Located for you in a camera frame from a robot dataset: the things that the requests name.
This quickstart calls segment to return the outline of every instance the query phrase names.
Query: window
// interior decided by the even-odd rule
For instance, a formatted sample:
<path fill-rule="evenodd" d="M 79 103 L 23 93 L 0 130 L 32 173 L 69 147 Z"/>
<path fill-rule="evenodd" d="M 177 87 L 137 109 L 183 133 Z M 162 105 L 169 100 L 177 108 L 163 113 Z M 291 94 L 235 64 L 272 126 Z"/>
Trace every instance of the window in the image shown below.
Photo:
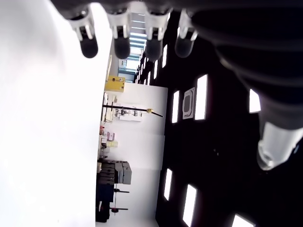
<path fill-rule="evenodd" d="M 142 54 L 142 49 L 138 47 L 131 46 L 131 54 Z"/>
<path fill-rule="evenodd" d="M 153 70 L 153 78 L 156 79 L 158 73 L 158 60 L 155 61 L 155 68 Z"/>
<path fill-rule="evenodd" d="M 255 227 L 255 224 L 242 218 L 240 215 L 236 214 L 232 223 L 232 227 Z"/>
<path fill-rule="evenodd" d="M 191 185 L 188 185 L 184 213 L 183 213 L 183 221 L 188 225 L 188 227 L 191 227 L 191 223 L 193 221 L 193 215 L 194 215 L 194 209 L 196 203 L 196 194 L 197 194 L 197 189 Z"/>
<path fill-rule="evenodd" d="M 195 120 L 205 119 L 206 113 L 206 95 L 207 95 L 207 75 L 198 79 Z"/>
<path fill-rule="evenodd" d="M 127 60 L 126 62 L 126 67 L 128 69 L 137 70 L 138 65 L 139 65 L 139 61 Z"/>
<path fill-rule="evenodd" d="M 140 33 L 136 33 L 136 32 L 131 32 L 131 35 L 133 35 L 133 36 L 147 37 L 147 34 L 140 34 Z"/>
<path fill-rule="evenodd" d="M 147 85 L 151 84 L 151 72 L 148 73 Z"/>
<path fill-rule="evenodd" d="M 146 58 L 144 58 L 144 65 L 143 65 L 143 69 L 145 69 L 145 65 L 146 65 Z"/>
<path fill-rule="evenodd" d="M 169 200 L 171 177 L 172 177 L 172 171 L 170 169 L 167 169 L 166 178 L 165 178 L 165 188 L 164 188 L 164 197 L 167 199 L 167 201 Z"/>
<path fill-rule="evenodd" d="M 173 103 L 172 103 L 172 123 L 177 123 L 178 121 L 178 109 L 179 109 L 179 91 L 174 93 Z"/>
<path fill-rule="evenodd" d="M 167 45 L 164 47 L 163 50 L 162 68 L 166 66 L 166 60 L 167 60 Z"/>
<path fill-rule="evenodd" d="M 132 43 L 132 42 L 130 42 L 130 45 L 135 45 L 135 46 L 142 46 L 142 47 L 144 47 L 144 46 L 145 46 L 145 44 L 139 44 L 139 43 Z"/>
<path fill-rule="evenodd" d="M 139 38 L 133 38 L 133 37 L 129 37 L 129 40 L 139 41 L 139 42 L 146 42 L 146 39 L 139 39 Z"/>
<path fill-rule="evenodd" d="M 261 110 L 259 96 L 252 89 L 250 90 L 250 113 L 256 113 Z"/>

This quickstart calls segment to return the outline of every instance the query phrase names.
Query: white wall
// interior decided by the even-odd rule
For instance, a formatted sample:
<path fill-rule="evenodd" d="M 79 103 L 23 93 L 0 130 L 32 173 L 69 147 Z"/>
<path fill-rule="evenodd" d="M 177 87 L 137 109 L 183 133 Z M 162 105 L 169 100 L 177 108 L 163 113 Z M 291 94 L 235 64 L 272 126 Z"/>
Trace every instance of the white wall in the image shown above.
<path fill-rule="evenodd" d="M 103 45 L 86 59 L 48 1 L 0 1 L 0 226 L 95 226 L 112 35 L 103 9 L 93 14 Z"/>
<path fill-rule="evenodd" d="M 131 185 L 118 184 L 120 190 L 130 193 L 117 193 L 116 198 L 116 207 L 129 211 L 119 212 L 108 222 L 155 218 L 165 140 L 167 88 L 126 83 L 123 93 L 111 94 L 117 95 L 118 103 L 152 108 L 164 117 L 144 114 L 142 122 L 114 119 L 106 123 L 105 127 L 116 133 L 115 139 L 119 142 L 117 148 L 111 148 L 109 158 L 128 161 L 133 172 Z"/>
<path fill-rule="evenodd" d="M 143 84 L 125 84 L 123 93 L 112 93 L 117 95 L 119 103 L 140 104 L 146 108 L 153 109 L 156 113 L 163 115 L 163 118 L 154 114 L 145 114 L 142 122 L 116 121 L 110 124 L 114 128 L 123 128 L 132 131 L 140 131 L 164 135 L 167 88 L 147 86 Z"/>

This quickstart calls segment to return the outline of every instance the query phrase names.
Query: rectangular light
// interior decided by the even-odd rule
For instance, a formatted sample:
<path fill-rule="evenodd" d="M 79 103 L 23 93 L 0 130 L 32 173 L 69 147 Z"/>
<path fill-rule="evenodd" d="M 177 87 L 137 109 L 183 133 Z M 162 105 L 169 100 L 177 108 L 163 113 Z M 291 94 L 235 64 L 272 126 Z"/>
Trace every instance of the rectangular light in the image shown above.
<path fill-rule="evenodd" d="M 153 78 L 156 79 L 158 73 L 158 60 L 155 61 L 155 68 L 153 70 Z"/>
<path fill-rule="evenodd" d="M 132 22 L 145 23 L 145 21 L 132 20 Z"/>
<path fill-rule="evenodd" d="M 206 113 L 206 95 L 207 95 L 207 75 L 198 79 L 195 120 L 205 119 Z"/>
<path fill-rule="evenodd" d="M 179 109 L 179 91 L 174 93 L 173 102 L 172 102 L 172 123 L 177 123 L 178 121 L 178 109 Z"/>
<path fill-rule="evenodd" d="M 171 177 L 172 177 L 172 171 L 170 169 L 167 169 L 166 178 L 165 178 L 165 188 L 164 188 L 164 197 L 167 199 L 167 201 L 169 200 Z"/>
<path fill-rule="evenodd" d="M 250 90 L 250 113 L 256 113 L 261 110 L 259 96 L 252 89 Z"/>
<path fill-rule="evenodd" d="M 151 84 L 151 72 L 148 73 L 147 84 Z"/>
<path fill-rule="evenodd" d="M 236 214 L 235 218 L 232 223 L 232 227 L 255 227 L 255 224 L 247 221 L 246 219 L 242 218 L 240 215 Z"/>
<path fill-rule="evenodd" d="M 163 49 L 162 68 L 166 66 L 166 60 L 167 60 L 167 45 Z"/>
<path fill-rule="evenodd" d="M 191 185 L 187 186 L 186 201 L 183 213 L 183 221 L 191 227 L 196 203 L 197 189 Z"/>

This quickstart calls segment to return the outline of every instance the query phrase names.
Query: robotic hand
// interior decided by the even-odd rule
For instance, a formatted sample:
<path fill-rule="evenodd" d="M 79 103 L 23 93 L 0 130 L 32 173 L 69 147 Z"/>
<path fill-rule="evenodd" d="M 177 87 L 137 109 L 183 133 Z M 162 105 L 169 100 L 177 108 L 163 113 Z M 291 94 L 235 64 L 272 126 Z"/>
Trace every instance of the robotic hand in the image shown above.
<path fill-rule="evenodd" d="M 94 57 L 98 45 L 89 4 L 107 12 L 116 55 L 130 53 L 128 0 L 52 0 L 77 33 L 82 53 Z M 162 55 L 170 12 L 182 11 L 175 50 L 190 55 L 199 34 L 216 47 L 221 63 L 259 94 L 261 112 L 257 160 L 263 170 L 286 162 L 303 136 L 303 57 L 299 1 L 146 0 L 146 56 Z"/>

